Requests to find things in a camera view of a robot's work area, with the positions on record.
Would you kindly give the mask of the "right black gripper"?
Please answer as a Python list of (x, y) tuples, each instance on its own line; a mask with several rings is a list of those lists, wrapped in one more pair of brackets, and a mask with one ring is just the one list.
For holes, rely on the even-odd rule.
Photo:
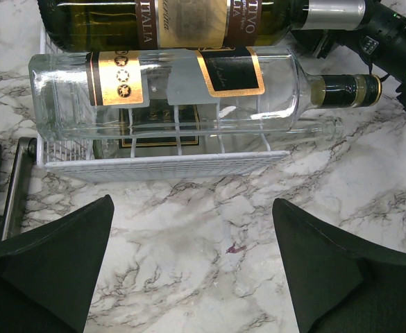
[(369, 23), (356, 31), (293, 31), (292, 35), (316, 58), (326, 58), (337, 46), (354, 51), (371, 68), (381, 68), (400, 85), (397, 99), (406, 111), (406, 17), (375, 2)]

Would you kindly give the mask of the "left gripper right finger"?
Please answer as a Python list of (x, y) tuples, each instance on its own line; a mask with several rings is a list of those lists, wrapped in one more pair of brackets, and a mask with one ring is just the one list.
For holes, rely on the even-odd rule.
[(406, 332), (406, 253), (273, 202), (299, 332)]

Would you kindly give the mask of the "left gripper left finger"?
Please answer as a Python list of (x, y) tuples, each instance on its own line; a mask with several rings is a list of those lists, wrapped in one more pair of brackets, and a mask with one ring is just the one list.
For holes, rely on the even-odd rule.
[(106, 195), (0, 241), (0, 332), (83, 332), (114, 210)]

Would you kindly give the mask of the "clear square liquor bottle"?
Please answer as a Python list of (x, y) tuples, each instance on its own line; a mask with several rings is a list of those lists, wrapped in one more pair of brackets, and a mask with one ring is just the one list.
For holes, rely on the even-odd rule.
[(278, 46), (37, 54), (28, 70), (45, 140), (283, 132), (382, 92), (373, 74), (307, 74)]

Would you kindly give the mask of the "green bottle brown label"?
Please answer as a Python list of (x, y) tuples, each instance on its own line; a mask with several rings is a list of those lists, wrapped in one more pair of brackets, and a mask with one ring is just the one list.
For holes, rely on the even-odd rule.
[(372, 1), (38, 1), (45, 31), (63, 51), (267, 46), (290, 30), (354, 31)]

